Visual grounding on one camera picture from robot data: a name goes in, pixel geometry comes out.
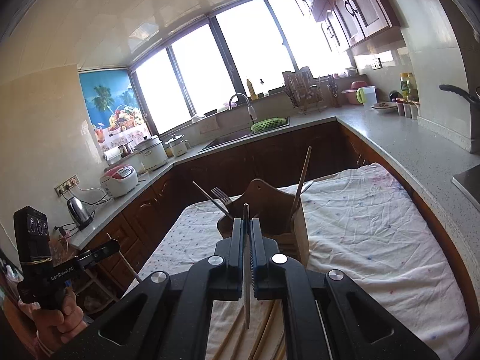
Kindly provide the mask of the left hand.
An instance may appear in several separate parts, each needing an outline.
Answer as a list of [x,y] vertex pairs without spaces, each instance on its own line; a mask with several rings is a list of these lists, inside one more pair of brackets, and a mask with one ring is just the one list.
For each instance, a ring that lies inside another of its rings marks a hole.
[[36,359],[50,359],[54,352],[88,327],[71,287],[66,288],[61,310],[44,310],[37,303],[26,304],[22,300],[18,300],[18,307],[35,323]]

